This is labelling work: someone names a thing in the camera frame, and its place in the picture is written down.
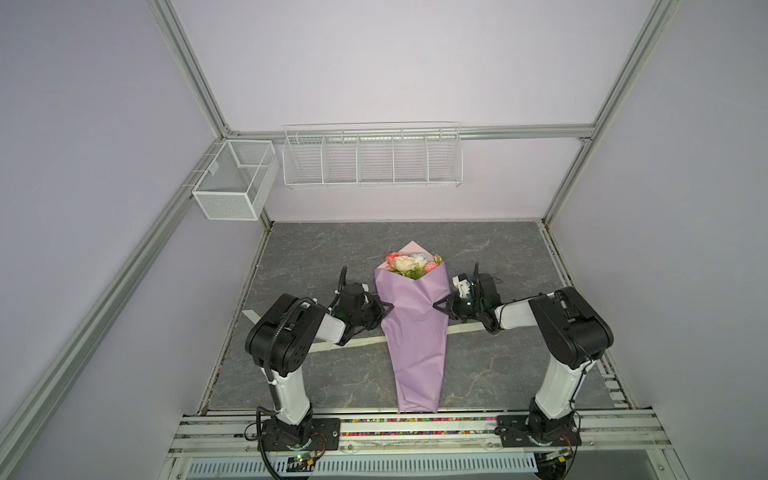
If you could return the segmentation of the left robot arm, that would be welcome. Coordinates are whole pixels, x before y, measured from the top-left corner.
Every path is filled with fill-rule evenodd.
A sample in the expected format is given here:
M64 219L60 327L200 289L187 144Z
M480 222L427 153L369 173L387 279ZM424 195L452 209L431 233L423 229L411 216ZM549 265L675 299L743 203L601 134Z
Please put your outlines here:
M302 365L316 341L343 347L378 328L394 305L364 283L339 275L328 306L309 297L281 295L250 330L245 351L264 374L273 406L258 407L256 432L245 434L264 452L336 450L340 420L316 420L304 386Z

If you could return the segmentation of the pink purple wrapping paper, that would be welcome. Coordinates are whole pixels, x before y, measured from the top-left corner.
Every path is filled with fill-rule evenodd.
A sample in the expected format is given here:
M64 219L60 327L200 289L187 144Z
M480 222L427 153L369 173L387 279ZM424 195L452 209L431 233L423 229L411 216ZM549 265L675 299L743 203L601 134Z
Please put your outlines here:
M400 255L435 255L411 241ZM393 272L382 263L374 271L376 291L394 309L382 321L387 340L401 413L435 413L438 410L446 362L448 315L433 303L450 293L447 268Z

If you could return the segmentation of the cream printed ribbon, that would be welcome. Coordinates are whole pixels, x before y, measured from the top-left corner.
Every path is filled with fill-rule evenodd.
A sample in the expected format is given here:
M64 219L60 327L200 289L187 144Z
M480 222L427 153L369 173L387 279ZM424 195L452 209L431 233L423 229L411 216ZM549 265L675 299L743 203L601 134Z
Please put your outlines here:
M256 325L261 319L261 317L254 310L250 310L250 309L243 310L242 314L253 325ZM483 325L479 322L472 322L472 323L464 323L464 324L449 326L447 329L447 334L452 335L452 334L469 333L469 332L477 332L477 331L484 331ZM381 344L386 342L387 340L385 336L353 338L349 340L344 346L330 343L330 342L317 342L312 344L309 352L319 353L319 352L326 352L326 351L332 351L332 350L338 350L338 349L359 348L359 347L366 347L369 345Z

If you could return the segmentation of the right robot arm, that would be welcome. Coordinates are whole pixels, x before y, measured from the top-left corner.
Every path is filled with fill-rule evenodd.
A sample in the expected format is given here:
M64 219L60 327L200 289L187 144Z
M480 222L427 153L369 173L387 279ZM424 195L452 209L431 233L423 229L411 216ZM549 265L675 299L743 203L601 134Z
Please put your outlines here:
M501 415L495 434L504 447L581 445L576 397L587 373L614 343L601 316L572 286L504 303L492 275L475 269L452 279L433 308L453 320L479 322L490 334L539 328L550 354L544 380L525 415Z

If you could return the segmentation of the cream rose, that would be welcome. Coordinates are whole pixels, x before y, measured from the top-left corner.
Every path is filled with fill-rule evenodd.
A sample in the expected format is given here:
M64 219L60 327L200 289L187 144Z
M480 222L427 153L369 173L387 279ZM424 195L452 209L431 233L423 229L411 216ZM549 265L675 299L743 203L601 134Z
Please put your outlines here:
M420 267L420 258L410 255L398 255L391 261L393 272L406 273L417 270Z

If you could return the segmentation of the pink spray rose stem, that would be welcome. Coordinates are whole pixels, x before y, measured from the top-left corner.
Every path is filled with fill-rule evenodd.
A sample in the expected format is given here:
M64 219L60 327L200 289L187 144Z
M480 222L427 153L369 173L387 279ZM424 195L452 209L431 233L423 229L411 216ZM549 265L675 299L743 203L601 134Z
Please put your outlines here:
M442 257L440 255L435 255L434 258L423 267L423 270L426 273L429 273L438 268L441 264Z

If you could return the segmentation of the dark pink rose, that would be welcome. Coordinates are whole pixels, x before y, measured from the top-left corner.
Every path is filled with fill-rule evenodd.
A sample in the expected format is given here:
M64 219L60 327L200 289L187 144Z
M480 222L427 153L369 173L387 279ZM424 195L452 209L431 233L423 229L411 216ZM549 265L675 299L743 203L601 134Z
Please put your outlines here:
M385 260L385 262L386 262L386 266L387 266L388 268L391 268L391 267L392 267L392 265L393 265L393 262L394 262L394 261L395 261L395 259L396 259L397 257L399 257L399 256L400 256L400 253L399 253L399 252L393 252L393 253L390 253L389 255L387 255L387 256L386 256L386 260Z

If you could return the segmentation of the white rose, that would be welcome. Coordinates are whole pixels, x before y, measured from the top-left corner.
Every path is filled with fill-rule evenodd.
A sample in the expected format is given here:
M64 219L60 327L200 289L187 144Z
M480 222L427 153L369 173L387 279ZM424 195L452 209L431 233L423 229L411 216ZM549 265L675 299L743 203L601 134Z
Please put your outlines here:
M414 271L424 271L427 265L430 263L430 260L427 258L425 254L412 254L409 256L410 260L412 261L412 269Z

